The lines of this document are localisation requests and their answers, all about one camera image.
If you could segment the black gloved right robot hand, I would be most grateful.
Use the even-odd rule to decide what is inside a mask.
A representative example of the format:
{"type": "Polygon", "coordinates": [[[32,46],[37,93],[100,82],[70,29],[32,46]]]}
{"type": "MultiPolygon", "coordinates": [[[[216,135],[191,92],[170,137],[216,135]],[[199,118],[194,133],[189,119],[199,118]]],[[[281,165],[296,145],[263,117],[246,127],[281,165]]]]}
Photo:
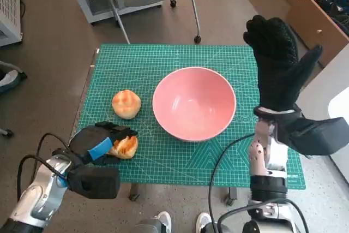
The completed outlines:
{"type": "Polygon", "coordinates": [[[246,23],[245,42],[253,49],[258,68],[260,107],[283,112],[296,110],[300,89],[311,75],[323,48],[315,45],[302,58],[294,35],[278,17],[255,15],[246,23]]]}

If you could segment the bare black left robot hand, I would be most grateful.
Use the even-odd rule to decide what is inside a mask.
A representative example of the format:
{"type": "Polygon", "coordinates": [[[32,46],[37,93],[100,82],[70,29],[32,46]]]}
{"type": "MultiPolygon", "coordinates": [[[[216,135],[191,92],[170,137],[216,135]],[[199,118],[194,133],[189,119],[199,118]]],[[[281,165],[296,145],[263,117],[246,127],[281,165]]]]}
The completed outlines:
{"type": "Polygon", "coordinates": [[[121,158],[109,154],[114,143],[137,135],[138,132],[130,127],[102,121],[86,126],[77,132],[69,142],[69,149],[84,164],[117,165],[121,158]]]}

